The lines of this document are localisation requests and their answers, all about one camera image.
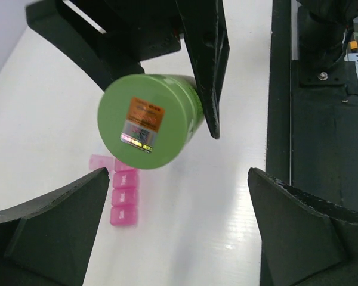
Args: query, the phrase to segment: white table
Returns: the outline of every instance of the white table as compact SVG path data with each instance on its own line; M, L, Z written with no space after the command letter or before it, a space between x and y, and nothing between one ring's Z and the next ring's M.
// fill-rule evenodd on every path
M258 285L261 240L247 185L264 168L271 0L224 0L231 53L221 139L203 124L169 165L142 171L140 223L117 229L105 203L84 285ZM179 53L147 73L192 74ZM26 30L0 74L0 210L87 174L101 139L101 90L45 39Z

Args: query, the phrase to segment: pink cube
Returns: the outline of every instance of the pink cube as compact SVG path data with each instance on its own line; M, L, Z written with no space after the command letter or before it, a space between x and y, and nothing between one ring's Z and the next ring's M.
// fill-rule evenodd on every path
M115 172L130 171L130 170L136 170L136 169L130 167L129 165L126 165L125 163L119 161L118 159L115 159L115 165L114 165Z
M114 157L92 155L89 160L89 170L97 170L105 167L109 172L114 170Z
M138 203L138 189L114 189L112 205L115 207L134 206Z
M114 226L136 225L138 223L136 206L113 207L110 212L110 223Z
M138 188L139 175L137 170L129 170L127 172L117 172L113 177L114 189Z

